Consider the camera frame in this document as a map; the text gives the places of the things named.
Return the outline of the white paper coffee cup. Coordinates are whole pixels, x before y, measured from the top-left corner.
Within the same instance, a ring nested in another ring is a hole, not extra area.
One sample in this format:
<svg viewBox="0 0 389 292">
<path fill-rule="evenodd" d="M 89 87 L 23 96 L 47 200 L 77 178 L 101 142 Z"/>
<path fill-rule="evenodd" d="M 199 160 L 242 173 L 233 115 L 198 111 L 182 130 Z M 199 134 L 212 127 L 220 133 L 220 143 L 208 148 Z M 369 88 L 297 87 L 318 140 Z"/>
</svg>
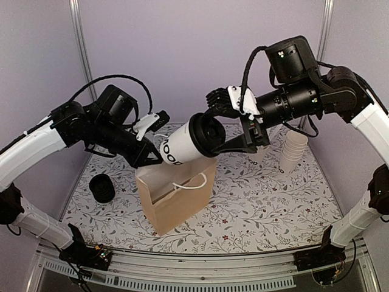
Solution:
<svg viewBox="0 0 389 292">
<path fill-rule="evenodd" d="M 202 157 L 190 136 L 189 122 L 161 143 L 160 155 L 169 165 L 181 165 Z"/>
</svg>

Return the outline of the brown paper bag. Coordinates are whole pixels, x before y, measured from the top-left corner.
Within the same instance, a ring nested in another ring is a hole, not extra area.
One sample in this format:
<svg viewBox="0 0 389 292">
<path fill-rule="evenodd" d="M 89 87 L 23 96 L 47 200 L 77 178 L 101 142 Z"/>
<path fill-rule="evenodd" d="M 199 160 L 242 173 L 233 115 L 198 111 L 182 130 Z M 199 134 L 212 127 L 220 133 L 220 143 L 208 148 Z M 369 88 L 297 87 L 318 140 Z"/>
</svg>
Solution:
<svg viewBox="0 0 389 292">
<path fill-rule="evenodd" d="M 216 174 L 215 158 L 183 165 L 166 163 L 135 171 L 143 213 L 158 235 L 164 235 L 208 205 Z"/>
</svg>

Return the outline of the black cup lid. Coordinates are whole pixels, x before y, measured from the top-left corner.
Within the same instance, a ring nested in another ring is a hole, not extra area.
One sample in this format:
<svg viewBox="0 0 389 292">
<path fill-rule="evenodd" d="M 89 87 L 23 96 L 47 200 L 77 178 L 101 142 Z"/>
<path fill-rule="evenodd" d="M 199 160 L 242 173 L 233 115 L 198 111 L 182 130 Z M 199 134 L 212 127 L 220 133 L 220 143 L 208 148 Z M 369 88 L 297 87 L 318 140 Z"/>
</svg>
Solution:
<svg viewBox="0 0 389 292">
<path fill-rule="evenodd" d="M 201 155 L 208 158 L 216 156 L 213 150 L 222 145 L 226 139 L 222 123 L 205 113 L 191 116 L 188 130 L 194 147 Z"/>
</svg>

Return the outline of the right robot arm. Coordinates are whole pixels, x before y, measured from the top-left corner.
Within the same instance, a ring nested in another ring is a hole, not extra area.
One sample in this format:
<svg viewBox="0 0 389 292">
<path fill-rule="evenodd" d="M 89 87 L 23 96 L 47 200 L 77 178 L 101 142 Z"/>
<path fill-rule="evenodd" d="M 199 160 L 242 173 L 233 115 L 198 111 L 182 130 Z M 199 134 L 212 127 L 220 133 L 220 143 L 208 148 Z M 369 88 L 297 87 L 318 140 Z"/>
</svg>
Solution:
<svg viewBox="0 0 389 292">
<path fill-rule="evenodd" d="M 263 52 L 270 64 L 273 91 L 254 96 L 249 73 L 255 57 Z M 254 152 L 267 145 L 267 129 L 288 126 L 299 117 L 321 119 L 335 114 L 360 137 L 360 154 L 380 160 L 360 201 L 323 233 L 319 248 L 312 251 L 319 265 L 327 265 L 348 243 L 379 217 L 388 213 L 388 111 L 371 86 L 345 66 L 327 65 L 321 73 L 308 40 L 294 36 L 269 46 L 256 47 L 250 54 L 238 86 L 219 88 L 206 97 L 210 116 L 240 119 L 243 134 L 217 142 L 210 152 Z"/>
</svg>

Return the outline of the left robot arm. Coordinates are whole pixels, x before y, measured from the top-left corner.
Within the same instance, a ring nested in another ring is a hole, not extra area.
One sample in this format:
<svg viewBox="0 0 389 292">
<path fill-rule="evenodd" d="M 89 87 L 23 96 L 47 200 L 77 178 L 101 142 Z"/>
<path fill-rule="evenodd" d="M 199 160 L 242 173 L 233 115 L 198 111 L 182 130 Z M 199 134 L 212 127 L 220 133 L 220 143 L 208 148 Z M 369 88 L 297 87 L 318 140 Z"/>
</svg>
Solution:
<svg viewBox="0 0 389 292">
<path fill-rule="evenodd" d="M 99 146 L 108 151 L 109 158 L 120 155 L 134 169 L 160 164 L 159 151 L 145 135 L 164 126 L 169 115 L 166 111 L 150 111 L 127 125 L 125 120 L 131 111 L 138 112 L 137 100 L 109 85 L 88 105 L 72 97 L 4 147 L 1 150 L 1 224 L 26 229 L 67 252 L 77 264 L 86 263 L 91 257 L 90 250 L 79 229 L 35 208 L 15 186 L 15 180 L 52 154 L 79 142 L 90 153 Z"/>
</svg>

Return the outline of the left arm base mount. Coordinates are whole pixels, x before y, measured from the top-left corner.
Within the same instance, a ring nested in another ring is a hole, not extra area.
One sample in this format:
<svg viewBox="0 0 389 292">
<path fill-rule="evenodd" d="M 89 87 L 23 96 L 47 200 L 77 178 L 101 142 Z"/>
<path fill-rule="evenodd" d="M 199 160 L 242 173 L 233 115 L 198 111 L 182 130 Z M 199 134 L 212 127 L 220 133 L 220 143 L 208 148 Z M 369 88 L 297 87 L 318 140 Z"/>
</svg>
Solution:
<svg viewBox="0 0 389 292">
<path fill-rule="evenodd" d="M 112 259 L 112 250 L 103 244 L 88 246 L 79 229 L 68 224 L 73 242 L 60 252 L 59 259 L 79 266 L 107 271 Z"/>
</svg>

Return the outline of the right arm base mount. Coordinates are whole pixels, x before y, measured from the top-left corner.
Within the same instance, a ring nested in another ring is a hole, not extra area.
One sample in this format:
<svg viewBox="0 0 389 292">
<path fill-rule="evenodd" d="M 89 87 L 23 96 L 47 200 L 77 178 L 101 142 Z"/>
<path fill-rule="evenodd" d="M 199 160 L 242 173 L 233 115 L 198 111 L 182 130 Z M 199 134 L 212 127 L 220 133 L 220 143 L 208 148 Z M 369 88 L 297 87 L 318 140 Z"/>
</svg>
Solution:
<svg viewBox="0 0 389 292">
<path fill-rule="evenodd" d="M 345 248 L 338 248 L 331 244 L 332 226 L 326 228 L 322 237 L 322 244 L 318 248 L 293 253 L 294 265 L 298 271 L 319 268 L 322 266 L 343 263 L 346 259 Z M 340 268 L 329 268 L 313 273 L 314 280 L 320 285 L 334 284 L 340 273 Z"/>
</svg>

